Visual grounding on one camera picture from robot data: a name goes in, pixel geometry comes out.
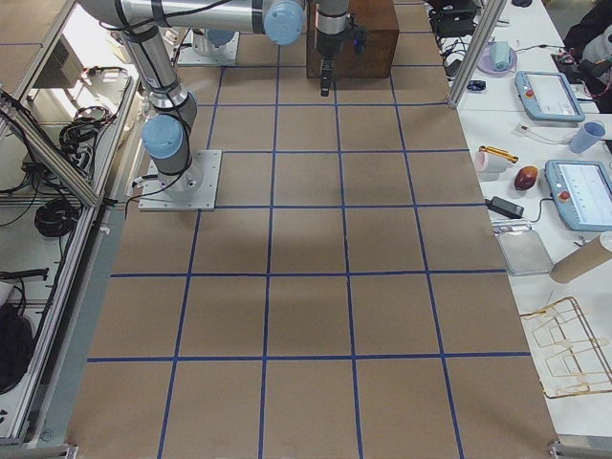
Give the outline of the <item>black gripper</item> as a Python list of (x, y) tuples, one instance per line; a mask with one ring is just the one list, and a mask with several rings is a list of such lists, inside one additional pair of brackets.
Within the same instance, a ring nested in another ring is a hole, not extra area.
[(333, 83), (333, 60), (340, 49), (340, 31), (337, 28), (316, 27), (315, 46), (321, 55), (320, 95), (327, 98)]

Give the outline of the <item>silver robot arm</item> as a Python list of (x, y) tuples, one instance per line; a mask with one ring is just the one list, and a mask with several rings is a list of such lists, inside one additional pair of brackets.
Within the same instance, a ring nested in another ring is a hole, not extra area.
[(197, 186), (190, 131), (197, 116), (195, 97), (181, 84), (166, 50), (163, 28), (266, 35), (287, 46), (302, 32), (302, 1), (83, 1), (81, 7), (119, 33), (149, 92), (155, 116), (142, 141), (161, 184), (176, 190)]
[(191, 46), (195, 54), (200, 56), (213, 56), (223, 53), (236, 31), (215, 29), (192, 29)]

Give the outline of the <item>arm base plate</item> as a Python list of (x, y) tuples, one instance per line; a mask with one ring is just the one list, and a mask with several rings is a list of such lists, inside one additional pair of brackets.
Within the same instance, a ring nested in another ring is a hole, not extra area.
[(239, 32), (191, 29), (180, 45), (175, 61), (183, 67), (220, 67), (236, 64)]
[(149, 162), (148, 174), (155, 175), (143, 185), (140, 211), (213, 211), (222, 163), (221, 150), (197, 150), (191, 155), (190, 168), (174, 183), (174, 178), (158, 175)]

